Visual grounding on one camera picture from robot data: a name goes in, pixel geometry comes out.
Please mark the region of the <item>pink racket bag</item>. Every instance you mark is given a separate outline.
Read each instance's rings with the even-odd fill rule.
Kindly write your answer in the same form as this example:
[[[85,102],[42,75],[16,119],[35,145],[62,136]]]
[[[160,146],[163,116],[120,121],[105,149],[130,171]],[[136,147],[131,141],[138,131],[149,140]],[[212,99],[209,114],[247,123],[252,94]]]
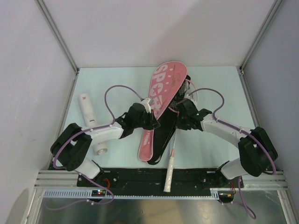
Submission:
[[[154,71],[149,88],[153,99],[151,108],[160,127],[144,130],[138,151],[139,160],[156,165],[175,132],[178,113],[170,108],[171,101],[179,93],[180,87],[190,77],[185,64],[179,61],[165,62]]]

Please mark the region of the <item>white shuttlecock tube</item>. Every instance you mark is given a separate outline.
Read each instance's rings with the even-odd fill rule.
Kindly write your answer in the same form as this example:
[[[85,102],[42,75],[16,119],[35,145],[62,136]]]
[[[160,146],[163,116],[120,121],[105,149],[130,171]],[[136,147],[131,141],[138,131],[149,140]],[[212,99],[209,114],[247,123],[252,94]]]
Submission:
[[[79,95],[78,100],[85,120],[85,125],[87,127],[97,126],[99,123],[89,95],[87,93],[82,93]],[[93,145],[93,149],[96,155],[104,155],[108,151],[105,142],[97,142]]]

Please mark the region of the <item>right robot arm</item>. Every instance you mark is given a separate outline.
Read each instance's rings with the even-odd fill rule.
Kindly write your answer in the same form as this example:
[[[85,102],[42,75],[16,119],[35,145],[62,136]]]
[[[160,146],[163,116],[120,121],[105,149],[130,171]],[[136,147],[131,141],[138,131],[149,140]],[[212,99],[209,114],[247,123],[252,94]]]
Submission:
[[[278,153],[267,132],[261,128],[248,129],[235,126],[217,119],[207,109],[198,110],[194,101],[183,99],[177,104],[177,128],[181,130],[200,130],[211,133],[231,143],[239,150],[239,158],[221,165],[216,175],[217,184],[227,187],[233,179],[242,175],[258,177],[272,167],[272,175],[276,172],[274,161]]]

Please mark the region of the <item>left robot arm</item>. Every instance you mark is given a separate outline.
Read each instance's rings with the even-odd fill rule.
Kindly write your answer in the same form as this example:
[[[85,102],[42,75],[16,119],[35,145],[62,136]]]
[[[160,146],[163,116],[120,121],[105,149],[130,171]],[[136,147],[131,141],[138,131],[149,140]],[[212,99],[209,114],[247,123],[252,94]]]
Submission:
[[[69,124],[53,143],[50,151],[55,169],[75,171],[87,177],[93,186],[103,183],[100,166],[86,157],[90,147],[108,140],[118,140],[133,133],[137,128],[154,130],[160,127],[154,116],[142,103],[134,103],[129,110],[116,118],[113,124],[82,128],[76,123]]]

